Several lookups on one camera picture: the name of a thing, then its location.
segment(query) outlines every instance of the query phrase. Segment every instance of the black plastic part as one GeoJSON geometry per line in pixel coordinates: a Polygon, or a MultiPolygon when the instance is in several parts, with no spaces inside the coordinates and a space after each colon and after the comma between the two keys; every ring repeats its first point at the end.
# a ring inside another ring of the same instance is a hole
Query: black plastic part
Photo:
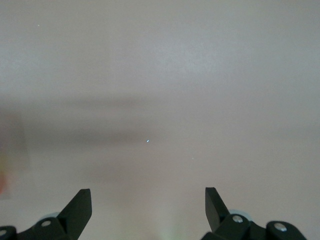
{"type": "Polygon", "coordinates": [[[205,214],[212,232],[220,226],[226,216],[230,215],[228,208],[214,187],[205,188],[205,214]]]}
{"type": "Polygon", "coordinates": [[[263,228],[244,216],[230,214],[214,187],[205,189],[205,213],[212,232],[201,240],[306,240],[290,223],[271,221],[263,228]],[[234,221],[233,216],[241,217],[242,221],[234,221]],[[286,231],[278,230],[276,223],[284,225],[286,231]]]}
{"type": "Polygon", "coordinates": [[[5,232],[2,236],[0,236],[0,240],[11,240],[16,239],[17,230],[14,226],[1,226],[0,232],[5,232]]]}
{"type": "Polygon", "coordinates": [[[77,240],[92,215],[90,189],[80,190],[57,217],[47,217],[17,234],[14,226],[2,226],[0,240],[77,240]]]}
{"type": "Polygon", "coordinates": [[[285,221],[270,221],[266,225],[268,240],[305,240],[303,234],[292,224],[285,221]],[[280,223],[285,226],[286,231],[276,229],[275,224],[280,223]]]}
{"type": "Polygon", "coordinates": [[[92,215],[90,189],[82,189],[56,217],[66,234],[78,239],[92,215]]]}

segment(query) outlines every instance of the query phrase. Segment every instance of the white wall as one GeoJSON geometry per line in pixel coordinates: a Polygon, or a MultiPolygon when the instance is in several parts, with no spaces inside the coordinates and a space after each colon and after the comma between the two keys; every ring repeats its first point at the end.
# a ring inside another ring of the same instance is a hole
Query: white wall
{"type": "Polygon", "coordinates": [[[319,12],[318,0],[1,1],[0,226],[23,231],[91,188],[80,240],[198,240],[216,187],[257,224],[318,239],[319,12]]]}

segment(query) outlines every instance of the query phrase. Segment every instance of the screw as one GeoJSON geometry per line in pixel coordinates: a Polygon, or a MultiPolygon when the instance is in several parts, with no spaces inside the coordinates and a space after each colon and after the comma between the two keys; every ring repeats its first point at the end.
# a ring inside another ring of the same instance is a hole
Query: screw
{"type": "Polygon", "coordinates": [[[4,236],[7,234],[7,230],[0,230],[0,237],[4,236]]]}
{"type": "Polygon", "coordinates": [[[43,223],[41,223],[41,226],[46,227],[46,226],[49,226],[50,224],[51,224],[51,221],[47,220],[47,221],[44,221],[43,223]]]}
{"type": "Polygon", "coordinates": [[[234,215],[232,217],[233,221],[235,221],[236,223],[242,223],[244,220],[242,219],[242,217],[238,216],[238,215],[234,215]]]}
{"type": "Polygon", "coordinates": [[[283,225],[283,224],[280,223],[280,222],[275,223],[275,224],[274,224],[274,227],[275,227],[277,230],[281,231],[281,232],[287,231],[286,226],[283,225]]]}

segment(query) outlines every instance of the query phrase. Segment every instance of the metal screw head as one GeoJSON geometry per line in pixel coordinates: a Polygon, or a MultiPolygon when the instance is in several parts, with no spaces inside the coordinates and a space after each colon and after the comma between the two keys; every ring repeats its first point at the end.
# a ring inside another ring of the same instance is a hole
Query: metal screw head
{"type": "Polygon", "coordinates": [[[274,227],[275,227],[277,230],[281,231],[281,232],[287,231],[286,226],[283,225],[283,224],[280,223],[280,222],[275,223],[275,224],[274,224],[274,227]]]}
{"type": "Polygon", "coordinates": [[[242,219],[242,217],[238,216],[238,215],[234,215],[232,217],[233,221],[235,221],[236,223],[242,223],[244,220],[242,219]]]}
{"type": "Polygon", "coordinates": [[[4,230],[0,231],[0,237],[4,236],[6,234],[7,234],[7,230],[4,229],[4,230]]]}
{"type": "Polygon", "coordinates": [[[46,227],[46,226],[49,226],[50,224],[51,224],[51,221],[47,220],[47,221],[44,221],[43,223],[41,223],[41,226],[46,227]]]}

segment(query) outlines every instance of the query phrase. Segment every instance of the blurred object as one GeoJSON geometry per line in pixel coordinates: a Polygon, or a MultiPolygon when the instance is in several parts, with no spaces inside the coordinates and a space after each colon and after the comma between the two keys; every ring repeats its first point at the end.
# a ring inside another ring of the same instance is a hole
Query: blurred object
{"type": "Polygon", "coordinates": [[[270,221],[264,229],[241,214],[231,214],[214,187],[205,189],[205,214],[212,232],[201,240],[306,240],[288,222],[270,221]]]}
{"type": "Polygon", "coordinates": [[[77,240],[92,215],[90,189],[81,189],[56,217],[47,217],[17,233],[14,226],[1,226],[5,240],[77,240]]]}
{"type": "Polygon", "coordinates": [[[0,200],[9,198],[9,177],[29,167],[19,113],[0,107],[0,200]]]}

